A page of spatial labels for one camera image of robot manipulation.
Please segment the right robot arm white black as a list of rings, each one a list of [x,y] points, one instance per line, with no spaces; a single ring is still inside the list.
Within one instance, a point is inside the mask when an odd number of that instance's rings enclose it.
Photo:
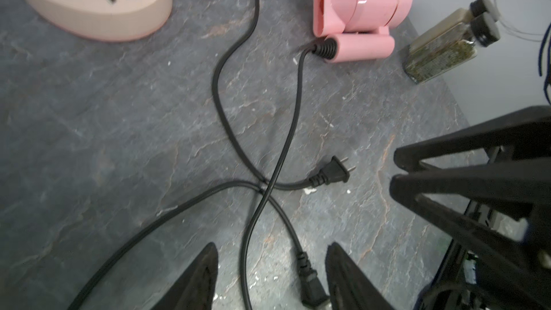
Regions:
[[[502,161],[441,169],[430,158],[508,148]],[[455,133],[398,148],[401,173],[390,182],[394,201],[473,251],[496,274],[544,309],[550,308],[550,108],[532,106]],[[514,241],[431,199],[461,195],[514,220],[527,231]]]

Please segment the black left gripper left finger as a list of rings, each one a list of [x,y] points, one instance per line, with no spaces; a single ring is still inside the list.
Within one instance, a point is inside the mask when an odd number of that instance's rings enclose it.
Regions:
[[[218,250],[208,243],[152,310],[212,308],[218,277]]]

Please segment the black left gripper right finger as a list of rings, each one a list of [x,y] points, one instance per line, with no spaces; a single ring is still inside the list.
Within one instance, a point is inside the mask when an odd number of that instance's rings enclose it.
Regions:
[[[333,309],[394,310],[337,242],[328,247],[325,266]]]

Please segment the pink hair dryer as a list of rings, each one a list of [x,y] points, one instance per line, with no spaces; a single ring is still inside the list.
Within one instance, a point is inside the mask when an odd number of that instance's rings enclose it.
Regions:
[[[395,48],[390,30],[410,12],[413,0],[313,0],[313,33],[323,39],[313,53],[328,63],[377,60]]]

